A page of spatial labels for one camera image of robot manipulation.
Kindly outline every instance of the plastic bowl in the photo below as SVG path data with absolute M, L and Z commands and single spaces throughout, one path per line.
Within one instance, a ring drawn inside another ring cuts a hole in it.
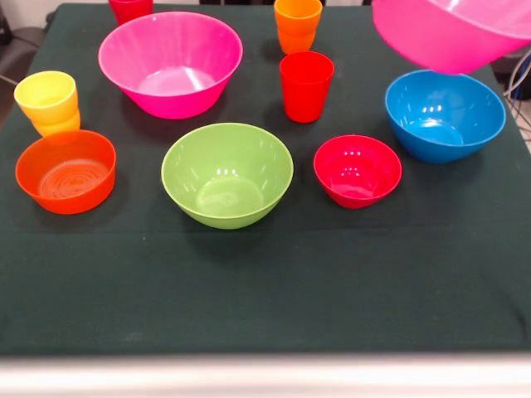
M 531 42 L 527 0 L 374 0 L 380 36 L 410 61 L 470 73 Z
M 141 109 L 185 119 L 216 103 L 242 57 L 240 37 L 226 23 L 195 12 L 159 12 L 114 29 L 98 60 Z
M 314 156 L 314 170 L 326 193 L 348 209 L 376 203 L 402 178 L 402 165 L 393 150 L 364 135 L 326 141 Z
M 385 103 L 398 141 L 415 158 L 448 163 L 479 151 L 505 125 L 505 107 L 466 75 L 419 70 L 396 79 Z
M 249 124 L 210 124 L 182 136 L 166 153 L 162 181 L 191 218 L 214 228 L 257 222 L 279 202 L 293 177 L 288 148 Z
M 37 140 L 20 156 L 20 188 L 58 214 L 88 211 L 114 186 L 116 153 L 103 135 L 87 130 L 55 133 Z

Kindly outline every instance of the bowl rim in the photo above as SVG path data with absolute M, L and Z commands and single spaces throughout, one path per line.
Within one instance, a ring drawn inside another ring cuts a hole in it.
M 492 134 L 490 134 L 487 138 L 483 138 L 482 140 L 480 141 L 475 141 L 473 143 L 463 143 L 463 144 L 454 144 L 454 143 L 440 143 L 438 141 L 434 141 L 432 139 L 428 139 L 428 138 L 424 138 L 418 134 L 415 134 L 413 133 L 412 131 L 410 131 L 409 129 L 407 129 L 406 127 L 402 126 L 399 121 L 397 120 L 397 118 L 395 118 L 395 115 L 391 112 L 391 110 L 389 109 L 389 93 L 391 91 L 391 89 L 395 86 L 396 83 L 398 83 L 400 80 L 404 80 L 412 75 L 420 75 L 420 74 L 429 74 L 429 75 L 443 75 L 443 76 L 447 76 L 447 77 L 451 77 L 451 78 L 459 78 L 459 79 L 466 79 L 466 80 L 471 80 L 472 82 L 476 83 L 477 85 L 480 85 L 482 86 L 483 88 L 485 88 L 489 93 L 492 94 L 492 96 L 496 99 L 497 101 L 497 104 L 499 106 L 499 108 L 502 110 L 502 119 L 501 119 L 501 123 L 499 124 L 499 127 L 494 130 L 494 132 Z M 397 124 L 398 126 L 401 127 L 402 130 L 404 130 L 405 132 L 407 132 L 408 134 L 412 135 L 413 137 L 415 138 L 418 138 L 420 139 L 421 141 L 424 141 L 426 143 L 433 143 L 435 145 L 439 145 L 439 146 L 442 146 L 442 147 L 448 147 L 448 148 L 468 148 L 468 147 L 475 147 L 477 145 L 481 145 L 481 144 L 484 144 L 484 143 L 488 143 L 489 141 L 493 140 L 494 138 L 496 138 L 496 136 L 498 136 L 501 131 L 504 129 L 505 127 L 505 124 L 507 123 L 507 111 L 505 110 L 505 107 L 504 107 L 504 103 L 502 102 L 502 100 L 499 98 L 499 96 L 494 92 L 494 90 L 492 90 L 488 85 L 486 85 L 485 83 L 482 83 L 480 82 L 479 80 L 477 79 L 474 79 L 473 77 L 470 77 L 468 75 L 465 75 L 465 74 L 459 74 L 459 75 L 445 75 L 445 74 L 440 74 L 440 73 L 437 73 L 433 70 L 428 70 L 428 69 L 422 69 L 422 70 L 414 70 L 413 72 L 409 72 L 409 73 L 406 73 L 404 75 L 400 75 L 398 76 L 395 80 L 392 81 L 392 83 L 387 87 L 386 89 L 386 92 L 385 92 L 385 109 L 387 111 L 387 115 L 389 116 L 389 118 L 392 119 L 392 121 Z
M 168 185 L 165 181 L 165 178 L 163 176 L 164 174 L 164 170 L 165 168 L 167 167 L 167 162 L 168 162 L 168 155 L 186 138 L 186 137 L 189 137 L 195 133 L 198 133 L 198 132 L 201 132 L 203 130 L 206 130 L 206 129 L 212 129 L 212 128 L 215 128 L 215 127 L 219 127 L 219 126 L 222 126 L 222 125 L 231 125 L 231 126 L 235 126 L 235 127 L 245 127 L 245 128 L 251 128 L 259 133 L 262 133 L 264 134 L 265 136 L 267 137 L 270 137 L 273 139 L 273 141 L 277 142 L 280 147 L 283 149 L 283 151 L 285 152 L 285 154 L 287 155 L 287 158 L 288 160 L 290 161 L 290 177 L 287 179 L 287 182 L 285 184 L 285 186 L 280 190 L 280 193 L 277 194 L 275 196 L 275 199 L 271 200 L 271 201 L 268 201 L 267 204 L 265 204 L 264 206 L 254 210 L 254 211 L 249 211 L 247 213 L 243 213 L 243 214 L 240 214 L 238 216 L 212 216 L 212 215 L 209 215 L 207 213 L 203 213 L 201 211 L 196 211 L 188 206 L 184 206 L 179 200 L 177 200 L 177 198 L 172 195 L 172 193 L 170 192 L 170 190 L 168 189 Z M 168 151 L 164 154 L 164 159 L 163 159 L 163 162 L 162 162 L 162 165 L 161 165 L 161 168 L 160 168 L 160 178 L 162 180 L 162 184 L 163 184 L 163 187 L 164 187 L 164 191 L 166 191 L 166 193 L 168 194 L 169 197 L 172 198 L 172 200 L 179 206 L 181 207 L 181 209 L 183 209 L 184 211 L 186 212 L 190 212 L 192 213 L 193 215 L 195 216 L 200 216 L 200 217 L 204 217 L 204 218 L 207 218 L 207 219 L 211 219 L 211 220 L 238 220 L 238 219 L 241 219 L 241 218 L 246 218 L 248 216 L 254 216 L 258 213 L 261 213 L 262 211 L 274 206 L 284 195 L 285 193 L 288 191 L 288 188 L 290 187 L 291 185 L 291 182 L 293 181 L 293 175 L 294 175 L 294 164 L 293 164 L 293 158 L 291 157 L 291 152 L 290 150 L 285 146 L 285 144 L 277 137 L 275 136 L 273 133 L 261 128 L 261 127 L 258 127 L 258 126 L 255 126 L 253 124 L 245 124 L 245 123 L 233 123 L 233 122 L 223 122 L 223 123 L 214 123 L 214 124 L 207 124 L 205 126 L 202 126 L 202 127 L 199 127 L 197 129 L 194 129 L 186 134 L 184 134 L 181 138 L 179 138 L 177 141 L 175 141 L 175 143 L 173 143 L 173 145 L 168 149 Z
M 371 142 L 375 143 L 376 145 L 384 147 L 389 153 L 392 154 L 392 157 L 396 160 L 396 164 L 398 165 L 398 178 L 397 178 L 397 180 L 395 182 L 393 182 L 393 184 L 390 185 L 390 187 L 386 191 L 384 191 L 380 195 L 375 195 L 373 197 L 353 198 L 353 197 L 348 197 L 348 196 L 346 196 L 346 195 L 344 195 L 344 194 L 342 194 L 340 192 L 336 192 L 328 183 L 326 183 L 323 180 L 323 178 L 321 178 L 321 175 L 320 175 L 319 170 L 317 168 L 317 157 L 319 156 L 319 153 L 321 152 L 321 150 L 325 146 L 329 145 L 333 141 L 344 140 L 346 138 L 351 138 L 351 139 L 355 138 L 355 139 L 362 139 L 362 140 L 371 141 Z M 398 157 L 397 153 L 389 145 L 387 145 L 383 141 L 380 141 L 379 139 L 376 139 L 374 137 L 370 137 L 370 136 L 364 135 L 364 134 L 343 134 L 343 135 L 338 135 L 336 137 L 332 137 L 330 139 L 327 139 L 321 145 L 319 145 L 319 148 L 317 149 L 317 151 L 315 152 L 315 155 L 314 155 L 314 173 L 315 173 L 315 176 L 317 177 L 317 179 L 319 180 L 319 182 L 321 183 L 321 185 L 323 187 L 325 187 L 326 189 L 329 189 L 335 195 L 338 195 L 338 196 L 343 197 L 345 199 L 349 199 L 351 201 L 358 201 L 358 202 L 362 202 L 362 201 L 378 201 L 378 200 L 382 199 L 383 197 L 386 197 L 391 192 L 393 192 L 396 187 L 398 187 L 398 184 L 402 180 L 402 172 L 403 172 L 402 162 L 400 161 L 400 158 Z
M 214 21 L 215 23 L 217 23 L 218 25 L 221 25 L 221 26 L 224 26 L 235 38 L 236 38 L 236 42 L 238 43 L 238 50 L 239 50 L 239 54 L 238 54 L 238 60 L 237 62 L 235 63 L 235 65 L 232 67 L 232 69 L 227 72 L 221 79 L 217 79 L 214 83 L 204 87 L 203 89 L 201 89 L 200 91 L 194 91 L 194 92 L 191 92 L 191 93 L 186 93 L 186 94 L 182 94 L 182 95 L 177 95 L 179 97 L 185 97 L 187 95 L 194 95 L 196 93 L 201 93 L 203 91 L 206 91 L 206 90 L 209 90 L 211 89 L 212 87 L 215 87 L 216 85 L 219 85 L 220 83 L 222 83 L 223 81 L 229 79 L 233 74 L 234 72 L 236 71 L 236 69 L 238 69 L 238 66 L 240 66 L 241 64 L 241 60 L 243 59 L 243 42 L 241 41 L 241 37 L 240 35 L 238 35 L 238 33 L 236 32 L 236 30 L 231 27 L 230 25 L 228 25 L 226 22 L 220 20 L 220 19 L 217 19 L 215 17 L 212 17 L 210 15 L 207 15 L 207 14 L 203 14 L 203 13 L 200 13 L 200 12 L 190 12 L 190 11 L 166 11 L 166 12 L 154 12 L 152 14 L 148 14 L 148 15 L 144 15 L 142 17 L 138 17 L 138 18 L 135 18 L 131 21 L 128 21 L 122 25 L 119 25 L 117 26 L 115 29 L 113 29 L 106 37 L 105 39 L 101 42 L 100 44 L 100 48 L 98 49 L 98 64 L 100 66 L 100 69 L 101 71 L 103 72 L 103 74 L 105 75 L 105 77 L 107 79 L 109 79 L 114 85 L 118 86 L 120 89 L 124 89 L 124 90 L 127 90 L 133 94 L 138 94 L 138 95 L 149 95 L 151 97 L 157 97 L 157 98 L 172 98 L 172 97 L 175 97 L 176 95 L 173 95 L 173 94 L 168 94 L 168 95 L 155 95 L 155 94 L 152 94 L 152 93 L 148 93 L 148 92 L 144 92 L 142 90 L 137 90 L 136 88 L 133 88 L 131 86 L 128 86 L 128 85 L 123 85 L 121 83 L 119 83 L 116 79 L 113 79 L 110 77 L 110 74 L 109 72 L 106 70 L 105 68 L 105 65 L 104 63 L 102 62 L 102 53 L 103 53 L 103 49 L 107 43 L 107 41 L 109 41 L 113 35 L 117 34 L 117 32 L 120 32 L 121 30 L 123 29 L 127 29 L 127 27 L 129 25 L 134 25 L 135 23 L 139 23 L 140 21 L 143 21 L 143 20 L 146 20 L 146 19 L 152 19 L 154 17 L 167 17 L 168 15 L 174 15 L 174 16 L 178 16 L 178 15 L 193 15 L 195 17 L 199 17 L 200 19 L 204 19 L 204 20 L 210 20 L 210 21 Z
M 69 197 L 44 197 L 42 195 L 38 195 L 34 192 L 31 192 L 29 191 L 23 184 L 20 183 L 20 163 L 21 161 L 27 156 L 27 153 L 32 150 L 32 148 L 35 148 L 36 146 L 39 146 L 41 145 L 44 141 L 46 140 L 49 140 L 49 139 L 54 139 L 54 138 L 59 138 L 61 135 L 79 135 L 79 134 L 83 134 L 83 135 L 90 135 L 90 136 L 93 136 L 97 139 L 99 139 L 100 141 L 103 141 L 107 144 L 109 150 L 110 150 L 110 153 L 112 154 L 112 157 L 113 157 L 113 162 L 109 168 L 109 171 L 105 174 L 104 177 L 102 177 L 100 179 L 100 181 L 95 184 L 92 188 L 86 190 L 86 191 L 83 191 L 83 192 L 79 192 L 79 193 L 76 193 L 75 195 L 72 195 L 72 196 L 69 196 Z M 47 135 L 46 137 L 41 137 L 39 138 L 37 141 L 33 142 L 31 145 L 29 145 L 26 149 L 24 149 L 24 151 L 21 153 L 21 155 L 18 157 L 18 160 L 17 160 L 17 164 L 15 166 L 15 178 L 17 180 L 17 184 L 18 186 L 27 194 L 29 195 L 30 197 L 38 200 L 38 201 L 53 201 L 55 203 L 58 203 L 58 202 L 62 202 L 62 201 L 70 201 L 72 199 L 76 199 L 78 197 L 82 197 L 82 196 L 85 196 L 95 190 L 97 190 L 99 187 L 101 187 L 101 185 L 103 184 L 103 182 L 107 181 L 107 179 L 114 173 L 116 169 L 116 149 L 114 148 L 114 145 L 113 143 L 107 138 L 105 137 L 103 134 L 100 134 L 100 133 L 96 133 L 96 131 L 92 131 L 92 130 L 83 130 L 83 129 L 79 129 L 79 130 L 69 130 L 69 131 L 62 131 L 62 132 L 59 132 L 59 133 L 54 133 L 54 134 L 50 134 L 50 135 Z
M 501 31 L 499 28 L 491 28 L 488 25 L 484 24 L 483 22 L 476 21 L 468 16 L 463 15 L 460 12 L 453 12 L 445 8 L 442 4 L 440 4 L 437 0 L 427 0 L 432 6 L 439 8 L 441 11 L 446 12 L 450 15 L 453 15 L 454 17 L 459 18 L 460 20 L 469 23 L 470 25 L 473 25 L 474 27 L 478 27 L 479 29 L 487 32 L 494 33 L 499 36 L 503 37 L 509 37 L 511 39 L 517 39 L 517 40 L 531 40 L 531 34 L 526 35 L 517 35 L 514 33 L 508 33 Z

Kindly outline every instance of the pink bowl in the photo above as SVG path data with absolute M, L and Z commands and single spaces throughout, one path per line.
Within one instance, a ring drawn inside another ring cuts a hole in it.
M 531 42 L 529 0 L 374 0 L 373 20 L 402 56 L 452 75 Z
M 394 151 L 364 135 L 341 135 L 325 142 L 314 156 L 314 170 L 326 193 L 348 209 L 376 203 L 402 178 Z
M 159 12 L 114 29 L 98 61 L 147 113 L 185 119 L 216 103 L 242 57 L 241 39 L 226 23 L 195 12 Z

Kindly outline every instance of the red cup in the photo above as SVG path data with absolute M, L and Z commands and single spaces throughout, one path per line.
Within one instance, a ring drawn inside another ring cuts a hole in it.
M 109 0 L 119 25 L 153 13 L 153 0 Z
M 280 63 L 285 113 L 298 123 L 321 117 L 334 76 L 334 63 L 313 51 L 289 54 Z

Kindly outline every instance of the cable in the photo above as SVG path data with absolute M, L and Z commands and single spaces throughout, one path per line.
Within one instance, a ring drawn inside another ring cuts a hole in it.
M 527 68 L 525 68 L 525 71 L 524 73 L 522 73 L 522 75 L 520 75 L 520 78 L 515 82 L 514 80 L 516 79 L 516 75 L 518 74 L 520 68 L 522 67 L 522 65 L 524 64 L 524 62 L 531 56 L 531 48 L 528 50 L 528 52 L 525 53 L 525 55 L 522 57 L 522 59 L 520 59 L 520 61 L 518 62 L 518 64 L 516 64 L 514 70 L 513 70 L 513 74 L 511 75 L 511 78 L 509 80 L 509 87 L 508 89 L 504 92 L 504 95 L 507 97 L 510 97 L 513 93 L 514 90 L 516 90 L 521 84 L 522 82 L 528 77 L 528 74 L 529 72 L 531 71 L 531 64 L 528 65 Z
M 522 118 L 522 120 L 531 128 L 531 120 L 529 120 L 528 117 L 521 111 L 519 110 L 516 110 L 516 111 L 518 112 L 519 117 Z
M 531 57 L 528 57 L 524 63 L 524 69 L 527 69 L 529 67 L 529 62 L 531 62 Z M 516 93 L 514 94 L 514 98 L 511 101 L 511 114 L 514 111 L 514 106 L 516 105 L 516 102 L 518 101 L 518 108 L 516 109 L 516 115 L 514 116 L 514 120 L 518 121 L 519 116 L 522 114 L 522 103 L 523 101 L 520 99 L 520 93 L 522 92 L 522 86 L 519 85 L 516 89 Z
M 11 79 L 9 79 L 8 77 L 6 77 L 4 75 L 0 75 L 0 80 L 6 81 L 10 85 L 14 85 L 15 87 L 18 85 L 18 82 L 16 82 L 15 80 L 11 80 Z

